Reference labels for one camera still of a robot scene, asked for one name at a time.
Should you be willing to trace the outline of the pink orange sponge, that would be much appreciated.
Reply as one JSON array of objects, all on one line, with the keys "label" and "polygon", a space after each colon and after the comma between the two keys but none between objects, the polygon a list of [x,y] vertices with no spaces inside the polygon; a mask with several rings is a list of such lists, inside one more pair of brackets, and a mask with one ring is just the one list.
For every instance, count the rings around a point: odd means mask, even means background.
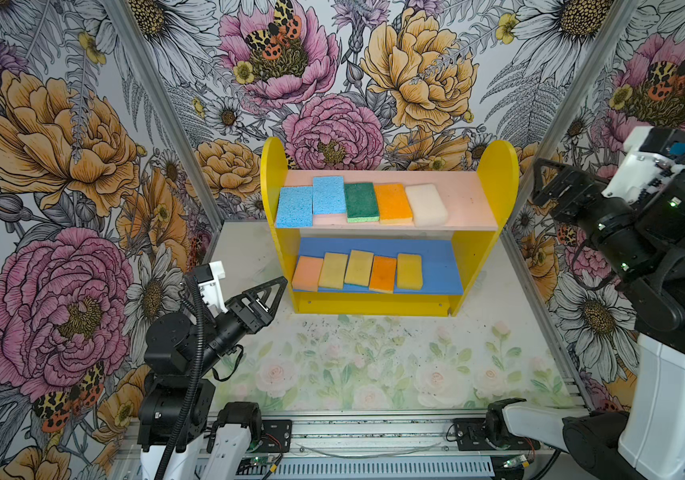
[{"label": "pink orange sponge", "polygon": [[322,266],[324,266],[322,258],[300,256],[294,277],[292,277],[292,289],[303,292],[318,291]]}]

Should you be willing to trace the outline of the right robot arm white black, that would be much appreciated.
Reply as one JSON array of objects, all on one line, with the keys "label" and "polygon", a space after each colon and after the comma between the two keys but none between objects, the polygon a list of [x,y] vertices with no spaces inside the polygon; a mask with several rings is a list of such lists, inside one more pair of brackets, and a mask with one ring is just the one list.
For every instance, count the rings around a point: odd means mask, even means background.
[{"label": "right robot arm white black", "polygon": [[628,412],[508,399],[488,408],[488,439],[539,441],[599,479],[685,479],[685,171],[629,203],[573,167],[540,159],[532,170],[533,202],[580,227],[619,278],[636,313],[639,371]]}]

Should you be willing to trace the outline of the yellow sponge with green back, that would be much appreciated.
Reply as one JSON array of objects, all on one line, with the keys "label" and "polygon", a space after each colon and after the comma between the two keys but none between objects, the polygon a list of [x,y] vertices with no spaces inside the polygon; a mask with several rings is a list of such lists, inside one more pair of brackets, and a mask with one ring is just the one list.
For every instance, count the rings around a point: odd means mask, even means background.
[{"label": "yellow sponge with green back", "polygon": [[324,264],[322,264],[322,272],[320,272],[320,280],[318,280],[318,287],[342,290],[347,262],[347,254],[326,253],[324,255]]}]

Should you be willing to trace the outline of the pale pink sponge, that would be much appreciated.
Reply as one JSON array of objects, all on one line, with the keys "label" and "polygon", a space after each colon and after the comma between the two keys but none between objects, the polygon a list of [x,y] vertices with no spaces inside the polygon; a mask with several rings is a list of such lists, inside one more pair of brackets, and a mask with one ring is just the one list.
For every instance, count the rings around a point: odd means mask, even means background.
[{"label": "pale pink sponge", "polygon": [[415,227],[442,226],[448,220],[448,211],[434,184],[406,186],[405,194]]}]

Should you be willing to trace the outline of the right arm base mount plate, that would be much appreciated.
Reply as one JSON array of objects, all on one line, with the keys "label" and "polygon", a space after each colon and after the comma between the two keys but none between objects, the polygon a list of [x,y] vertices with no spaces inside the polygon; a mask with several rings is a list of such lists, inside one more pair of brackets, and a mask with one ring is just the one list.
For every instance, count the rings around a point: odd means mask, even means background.
[{"label": "right arm base mount plate", "polygon": [[481,418],[456,418],[445,434],[459,451],[528,451],[538,452],[541,443],[526,437],[514,436],[504,425],[487,426]]}]

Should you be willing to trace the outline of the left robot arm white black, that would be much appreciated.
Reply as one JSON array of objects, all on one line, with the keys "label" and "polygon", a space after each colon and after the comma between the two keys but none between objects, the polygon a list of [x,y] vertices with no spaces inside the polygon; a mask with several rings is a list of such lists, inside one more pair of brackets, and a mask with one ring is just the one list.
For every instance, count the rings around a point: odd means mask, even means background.
[{"label": "left robot arm white black", "polygon": [[150,375],[138,413],[146,479],[184,479],[194,473],[216,393],[206,373],[222,358],[244,354],[240,340],[270,326],[288,287],[286,278],[276,277],[228,299],[224,310],[212,314],[196,276],[184,280],[192,308],[162,316],[146,332],[144,362]]}]

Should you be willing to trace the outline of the green scouring pad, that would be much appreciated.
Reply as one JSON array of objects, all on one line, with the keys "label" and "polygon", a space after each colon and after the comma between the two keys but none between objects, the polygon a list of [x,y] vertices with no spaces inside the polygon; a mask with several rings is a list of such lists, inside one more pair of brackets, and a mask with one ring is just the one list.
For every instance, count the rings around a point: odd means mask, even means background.
[{"label": "green scouring pad", "polygon": [[344,198],[348,223],[379,221],[377,198],[371,182],[346,183]]}]

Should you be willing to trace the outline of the yellow wooden two-tier shelf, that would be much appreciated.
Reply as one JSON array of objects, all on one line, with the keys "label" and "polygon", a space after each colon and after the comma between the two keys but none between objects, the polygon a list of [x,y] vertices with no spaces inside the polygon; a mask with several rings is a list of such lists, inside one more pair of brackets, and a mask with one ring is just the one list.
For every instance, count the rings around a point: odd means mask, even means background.
[{"label": "yellow wooden two-tier shelf", "polygon": [[[290,282],[290,299],[301,314],[448,316],[458,314],[492,247],[506,224],[518,192],[518,162],[511,144],[496,141],[486,148],[474,171],[292,170],[284,146],[270,138],[262,148],[260,186],[266,219],[282,273]],[[346,214],[314,215],[308,228],[280,229],[276,213],[282,187],[310,186],[320,176],[342,176],[346,183],[434,184],[448,211],[442,226],[415,227],[378,222],[348,223]],[[300,256],[324,259],[328,252],[351,250],[395,258],[422,257],[423,287],[392,294],[345,285],[342,290],[294,291],[292,277]]]}]

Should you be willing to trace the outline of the blue cellulose sponge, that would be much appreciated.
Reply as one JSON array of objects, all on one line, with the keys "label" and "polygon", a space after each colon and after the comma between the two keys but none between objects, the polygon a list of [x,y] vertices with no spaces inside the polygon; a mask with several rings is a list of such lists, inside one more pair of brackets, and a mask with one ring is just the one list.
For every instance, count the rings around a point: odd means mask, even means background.
[{"label": "blue cellulose sponge", "polygon": [[346,214],[342,176],[320,176],[312,179],[312,209],[314,215]]}]

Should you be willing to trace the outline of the small yellow sponge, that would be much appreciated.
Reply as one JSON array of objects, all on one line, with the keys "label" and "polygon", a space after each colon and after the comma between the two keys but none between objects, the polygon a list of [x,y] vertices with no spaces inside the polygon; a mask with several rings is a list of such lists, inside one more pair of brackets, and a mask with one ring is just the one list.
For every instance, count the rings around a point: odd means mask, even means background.
[{"label": "small yellow sponge", "polygon": [[419,291],[423,287],[422,257],[400,253],[397,256],[396,287],[400,290]]}]

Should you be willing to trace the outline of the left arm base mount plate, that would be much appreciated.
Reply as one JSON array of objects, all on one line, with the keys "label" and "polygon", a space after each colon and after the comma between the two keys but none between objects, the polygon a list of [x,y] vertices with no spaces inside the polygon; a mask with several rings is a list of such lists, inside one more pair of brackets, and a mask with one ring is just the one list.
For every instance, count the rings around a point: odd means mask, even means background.
[{"label": "left arm base mount plate", "polygon": [[292,445],[294,422],[288,419],[262,420],[262,433],[252,447],[254,453],[288,453]]}]

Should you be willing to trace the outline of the large yellow sponge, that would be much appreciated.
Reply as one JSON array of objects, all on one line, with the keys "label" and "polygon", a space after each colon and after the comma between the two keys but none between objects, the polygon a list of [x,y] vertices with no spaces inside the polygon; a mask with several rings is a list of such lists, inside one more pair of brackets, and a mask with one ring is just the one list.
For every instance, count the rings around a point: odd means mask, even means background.
[{"label": "large yellow sponge", "polygon": [[372,252],[351,250],[344,275],[344,284],[368,288],[373,258]]}]

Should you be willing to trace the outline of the orange sponge front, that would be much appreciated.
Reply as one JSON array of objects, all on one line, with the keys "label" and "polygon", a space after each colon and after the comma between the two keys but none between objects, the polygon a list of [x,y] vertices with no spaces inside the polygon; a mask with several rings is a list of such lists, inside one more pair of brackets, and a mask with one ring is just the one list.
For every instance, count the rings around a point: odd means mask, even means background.
[{"label": "orange sponge front", "polygon": [[368,289],[377,293],[394,292],[397,260],[395,258],[374,256],[371,266]]}]

